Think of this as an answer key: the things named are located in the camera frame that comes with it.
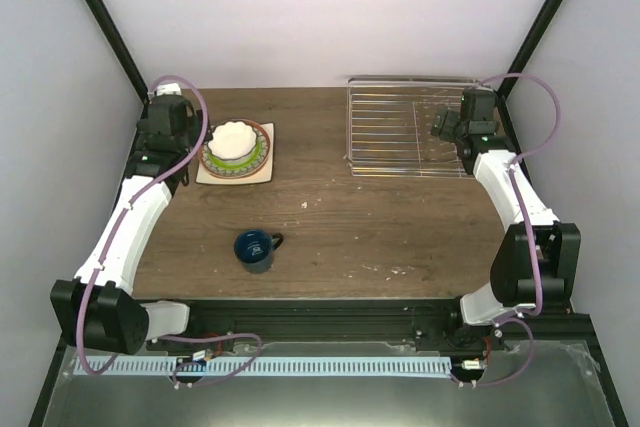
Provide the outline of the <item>green plate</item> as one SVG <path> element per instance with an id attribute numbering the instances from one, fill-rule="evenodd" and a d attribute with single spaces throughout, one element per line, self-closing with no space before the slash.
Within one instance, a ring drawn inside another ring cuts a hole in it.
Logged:
<path id="1" fill-rule="evenodd" d="M 210 158 L 211 163 L 216 168 L 222 169 L 236 169 L 249 165 L 251 162 L 256 160 L 262 150 L 262 145 L 260 141 L 257 141 L 253 148 L 245 155 L 235 158 L 235 159 L 223 159 L 221 157 L 217 157 L 213 154 L 213 151 L 210 148 L 207 148 L 208 156 Z"/>

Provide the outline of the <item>wire dish rack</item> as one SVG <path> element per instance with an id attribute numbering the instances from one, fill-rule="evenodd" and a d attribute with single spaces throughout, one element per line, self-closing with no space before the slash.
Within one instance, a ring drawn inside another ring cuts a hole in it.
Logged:
<path id="1" fill-rule="evenodd" d="M 457 112 L 471 78 L 353 76 L 347 81 L 346 159 L 356 177 L 465 179 L 453 143 L 431 134 L 439 109 Z"/>

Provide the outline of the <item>white scalloped bowl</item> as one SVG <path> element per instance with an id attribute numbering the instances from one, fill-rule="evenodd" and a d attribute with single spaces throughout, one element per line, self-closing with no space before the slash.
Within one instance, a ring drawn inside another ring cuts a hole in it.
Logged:
<path id="1" fill-rule="evenodd" d="M 207 143 L 210 152 L 222 160 L 235 160 L 249 154 L 256 145 L 253 128 L 242 121 L 228 121 L 215 127 Z"/>

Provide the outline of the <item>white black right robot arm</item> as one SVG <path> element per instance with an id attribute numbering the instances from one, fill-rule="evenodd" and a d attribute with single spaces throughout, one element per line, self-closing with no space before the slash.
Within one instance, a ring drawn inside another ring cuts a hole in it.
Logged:
<path id="1" fill-rule="evenodd" d="M 431 133 L 455 144 L 467 174 L 484 188 L 504 228 L 489 280 L 459 299 L 444 325 L 447 343 L 465 350 L 488 328 L 512 318 L 568 306 L 581 233 L 544 204 L 521 168 L 521 155 L 499 134 L 497 94 L 486 87 L 463 91 L 459 110 L 438 110 Z"/>

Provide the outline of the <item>floral orange rimmed plate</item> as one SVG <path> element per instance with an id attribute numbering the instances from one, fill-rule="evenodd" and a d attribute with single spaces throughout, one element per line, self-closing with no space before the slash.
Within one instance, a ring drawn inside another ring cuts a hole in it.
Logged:
<path id="1" fill-rule="evenodd" d="M 259 172 L 271 155 L 271 137 L 266 126 L 251 120 L 218 124 L 212 139 L 200 149 L 199 166 L 217 179 L 236 180 Z"/>

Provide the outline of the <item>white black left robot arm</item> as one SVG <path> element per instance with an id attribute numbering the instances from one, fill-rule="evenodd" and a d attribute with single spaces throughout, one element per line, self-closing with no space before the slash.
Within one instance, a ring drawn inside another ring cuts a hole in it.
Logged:
<path id="1" fill-rule="evenodd" d="M 70 346 L 135 354 L 169 335 L 181 350 L 196 349 L 203 324 L 187 305 L 142 303 L 133 297 L 136 271 L 151 233 L 176 190 L 189 183 L 189 164 L 209 134 L 200 111 L 178 84 L 156 88 L 124 172 L 114 211 L 73 279 L 54 283 L 50 299 Z"/>

